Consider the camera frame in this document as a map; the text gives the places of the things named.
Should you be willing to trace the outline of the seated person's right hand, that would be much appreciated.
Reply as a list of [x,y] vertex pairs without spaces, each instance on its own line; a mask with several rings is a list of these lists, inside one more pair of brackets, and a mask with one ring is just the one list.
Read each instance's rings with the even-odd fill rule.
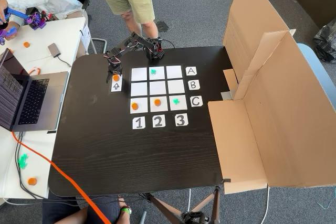
[[0,18],[1,24],[6,23],[5,10],[8,7],[7,0],[0,0]]

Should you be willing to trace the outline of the seated person's left hand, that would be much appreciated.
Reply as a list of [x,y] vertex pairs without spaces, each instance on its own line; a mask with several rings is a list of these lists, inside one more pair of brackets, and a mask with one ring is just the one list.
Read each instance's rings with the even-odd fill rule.
[[17,28],[16,27],[7,27],[5,28],[6,34],[4,38],[6,40],[14,39],[17,36]]

